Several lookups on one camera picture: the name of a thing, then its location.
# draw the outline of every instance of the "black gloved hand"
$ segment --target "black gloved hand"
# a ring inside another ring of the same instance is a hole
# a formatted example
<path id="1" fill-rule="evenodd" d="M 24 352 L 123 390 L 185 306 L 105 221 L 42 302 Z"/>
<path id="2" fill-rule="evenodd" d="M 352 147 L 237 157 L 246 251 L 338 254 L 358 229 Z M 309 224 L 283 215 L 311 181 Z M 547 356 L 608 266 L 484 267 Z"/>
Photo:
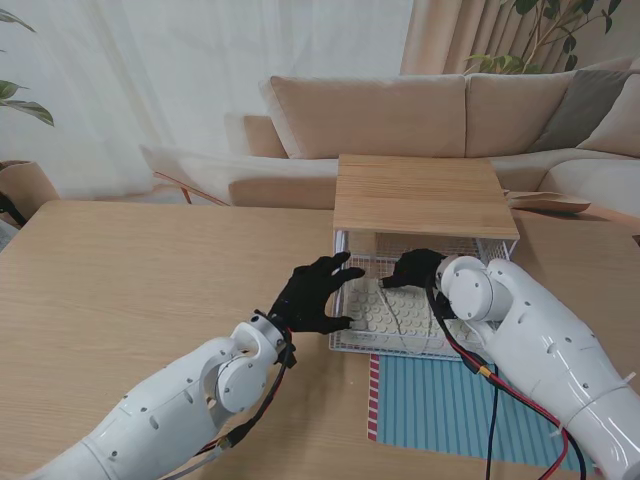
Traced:
<path id="1" fill-rule="evenodd" d="M 364 270 L 355 267 L 339 270 L 332 275 L 350 256 L 349 252 L 342 252 L 334 257 L 320 257 L 311 265 L 295 268 L 271 307 L 269 316 L 277 315 L 294 332 L 327 334 L 349 328 L 352 318 L 329 317 L 325 314 L 325 308 L 333 292 L 349 280 L 364 276 Z"/>
<path id="2" fill-rule="evenodd" d="M 382 286 L 399 288 L 412 285 L 424 288 L 429 275 L 435 273 L 444 259 L 444 255 L 428 248 L 403 253 L 393 267 L 393 275 L 382 279 Z"/>

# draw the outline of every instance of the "finger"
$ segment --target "finger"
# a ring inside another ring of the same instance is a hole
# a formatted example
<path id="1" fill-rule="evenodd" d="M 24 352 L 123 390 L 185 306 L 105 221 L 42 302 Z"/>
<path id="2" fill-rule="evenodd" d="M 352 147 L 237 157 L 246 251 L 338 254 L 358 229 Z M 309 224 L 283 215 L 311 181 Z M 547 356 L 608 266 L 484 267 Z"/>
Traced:
<path id="1" fill-rule="evenodd" d="M 318 325 L 318 333 L 327 335 L 340 330 L 348 330 L 351 328 L 351 322 L 353 322 L 353 318 L 351 317 L 327 317 L 326 320 L 320 322 Z"/>
<path id="2" fill-rule="evenodd" d="M 383 288 L 400 288 L 406 287 L 407 285 L 408 280 L 405 275 L 394 274 L 390 277 L 385 277 L 382 279 Z"/>
<path id="3" fill-rule="evenodd" d="M 331 291 L 335 292 L 342 285 L 350 280 L 364 277 L 365 271 L 358 267 L 345 268 L 344 270 L 338 270 L 334 276 L 331 277 Z"/>
<path id="4" fill-rule="evenodd" d="M 302 275 L 304 272 L 309 270 L 310 267 L 310 265 L 300 265 L 293 269 L 293 275 Z"/>
<path id="5" fill-rule="evenodd" d="M 320 257 L 311 265 L 311 270 L 322 275 L 331 275 L 334 270 L 337 270 L 344 262 L 349 260 L 350 256 L 349 252 L 340 252 L 333 257 Z"/>

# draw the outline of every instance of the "black wire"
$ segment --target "black wire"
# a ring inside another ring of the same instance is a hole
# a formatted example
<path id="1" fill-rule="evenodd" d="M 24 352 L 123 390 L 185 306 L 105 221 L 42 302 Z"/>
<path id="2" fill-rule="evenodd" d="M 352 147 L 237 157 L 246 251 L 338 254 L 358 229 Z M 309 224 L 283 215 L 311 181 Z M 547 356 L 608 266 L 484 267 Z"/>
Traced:
<path id="1" fill-rule="evenodd" d="M 436 303 L 435 297 L 433 295 L 434 287 L 435 287 L 435 275 L 431 275 L 427 279 L 427 285 L 425 287 L 426 293 L 427 293 L 427 300 L 429 301 L 429 305 L 431 307 L 431 310 L 433 311 L 433 315 L 436 317 L 436 321 L 438 322 L 438 325 L 440 326 L 440 328 L 444 332 L 445 337 L 447 338 L 447 340 L 449 340 L 450 343 L 455 344 L 461 350 L 463 350 L 466 353 L 468 353 L 471 357 L 474 357 L 476 359 L 481 360 L 482 363 L 484 363 L 486 365 L 486 361 L 480 355 L 474 354 L 472 352 L 469 352 L 466 348 L 464 348 L 462 345 L 460 345 L 460 343 L 453 337 L 453 335 L 451 335 L 451 332 L 449 331 L 449 328 L 447 327 L 447 324 L 444 321 L 444 317 L 442 315 L 442 312 L 440 311 L 440 306 Z M 525 407 L 532 409 L 538 415 L 541 415 L 546 420 L 548 420 L 549 422 L 553 423 L 553 425 L 555 426 L 555 423 L 553 422 L 553 420 L 551 418 L 549 418 L 544 412 L 538 410 L 537 408 L 534 408 L 532 405 L 526 404 L 520 398 L 518 398 L 516 395 L 514 395 L 512 392 L 510 392 L 509 390 L 507 390 L 504 387 L 502 387 L 502 385 L 499 385 L 497 383 L 493 383 L 493 382 L 491 382 L 491 380 L 489 380 L 486 377 L 484 377 L 484 378 L 487 381 L 489 381 L 489 383 L 492 383 L 497 389 L 505 392 L 507 395 L 509 395 L 514 400 L 517 400 L 518 402 L 520 402 Z M 584 461 L 584 457 L 582 455 L 582 451 L 580 450 L 580 447 L 578 447 L 578 444 L 576 443 L 575 439 L 571 436 L 571 434 L 568 431 L 567 431 L 567 436 L 568 436 L 569 442 L 571 443 L 571 446 L 573 447 L 574 451 L 576 452 L 576 456 L 578 457 L 578 463 L 580 465 L 580 480 L 585 480 L 587 478 L 587 468 L 586 468 L 586 464 L 585 464 L 585 461 Z M 551 468 L 553 468 L 553 465 L 551 465 L 542 476 L 544 476 L 547 472 L 549 472 L 549 470 L 551 470 Z M 489 469 L 490 469 L 490 466 L 487 465 L 487 473 L 489 473 Z"/>
<path id="2" fill-rule="evenodd" d="M 499 370 L 496 366 L 495 374 L 498 375 Z M 493 410 L 491 412 L 491 426 L 489 427 L 489 443 L 487 445 L 487 470 L 485 473 L 485 479 L 489 480 L 491 477 L 491 454 L 493 453 L 493 434 L 496 430 L 496 420 L 498 417 L 498 394 L 500 390 L 498 387 L 494 387 L 493 390 Z"/>
<path id="3" fill-rule="evenodd" d="M 262 418 L 262 416 L 264 415 L 264 412 L 267 411 L 267 408 L 269 408 L 269 405 L 273 401 L 273 398 L 275 397 L 278 387 L 282 383 L 282 379 L 284 378 L 284 373 L 286 372 L 287 365 L 289 363 L 289 358 L 291 356 L 291 353 L 293 352 L 293 344 L 291 343 L 291 334 L 289 332 L 286 332 L 286 334 L 284 334 L 283 336 L 285 337 L 286 346 L 285 346 L 284 357 L 282 359 L 282 365 L 280 366 L 280 370 L 278 370 L 278 374 L 276 375 L 275 380 L 271 384 L 269 393 L 267 393 L 267 395 L 264 397 L 264 400 L 262 400 L 260 407 L 258 408 L 256 413 L 253 415 L 253 417 L 251 417 L 245 423 L 238 425 L 237 427 L 232 429 L 227 435 L 225 435 L 227 440 L 231 444 L 231 447 L 234 447 L 238 443 L 240 443 L 240 441 L 242 441 L 242 439 L 251 431 L 251 429 L 256 425 L 256 423 L 258 423 L 258 421 Z M 213 450 L 215 447 L 216 447 L 216 444 L 210 445 L 207 448 L 203 448 L 195 456 L 202 455 L 203 453 L 209 452 Z"/>

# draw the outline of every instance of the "white wire rack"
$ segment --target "white wire rack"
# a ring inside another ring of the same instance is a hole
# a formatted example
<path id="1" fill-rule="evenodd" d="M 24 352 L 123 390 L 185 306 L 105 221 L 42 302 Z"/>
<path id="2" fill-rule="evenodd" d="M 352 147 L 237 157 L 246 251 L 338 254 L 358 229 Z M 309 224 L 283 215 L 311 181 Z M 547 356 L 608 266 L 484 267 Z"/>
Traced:
<path id="1" fill-rule="evenodd" d="M 370 279 L 391 275 L 400 256 L 416 248 L 430 248 L 443 255 L 471 255 L 487 264 L 494 258 L 509 259 L 515 246 L 515 242 L 495 239 L 396 234 L 369 234 L 366 241 L 360 240 L 356 233 L 336 231 L 334 248 L 336 252 L 351 249 L 352 256 L 346 266 L 363 268 L 366 271 L 365 278 Z M 354 285 L 353 282 L 345 284 L 335 296 L 335 315 L 347 315 L 353 308 L 351 302 L 354 299 L 357 301 L 358 297 L 357 293 L 354 294 L 350 290 L 355 288 Z M 428 304 L 426 309 L 426 312 L 415 312 L 415 316 L 420 315 L 422 324 L 411 334 L 400 328 L 398 330 L 402 333 L 381 333 L 374 326 L 356 322 L 358 325 L 354 329 L 332 334 L 330 348 L 344 352 L 459 360 L 458 354 L 446 341 L 444 332 L 438 326 Z M 447 320 L 447 325 L 461 345 L 485 358 L 488 357 L 479 339 L 464 322 Z"/>

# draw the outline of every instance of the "blue striped mat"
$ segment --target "blue striped mat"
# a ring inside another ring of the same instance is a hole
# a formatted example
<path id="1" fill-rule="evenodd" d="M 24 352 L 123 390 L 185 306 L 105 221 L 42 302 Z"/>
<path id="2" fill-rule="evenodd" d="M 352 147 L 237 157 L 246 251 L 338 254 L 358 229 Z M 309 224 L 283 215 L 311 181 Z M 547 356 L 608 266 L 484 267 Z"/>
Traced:
<path id="1" fill-rule="evenodd" d="M 486 458 L 493 387 L 462 362 L 380 356 L 375 385 L 378 442 Z M 506 394 L 498 402 L 493 458 L 551 465 L 562 451 L 562 438 L 549 437 L 555 427 Z M 579 470 L 573 449 L 562 468 Z"/>

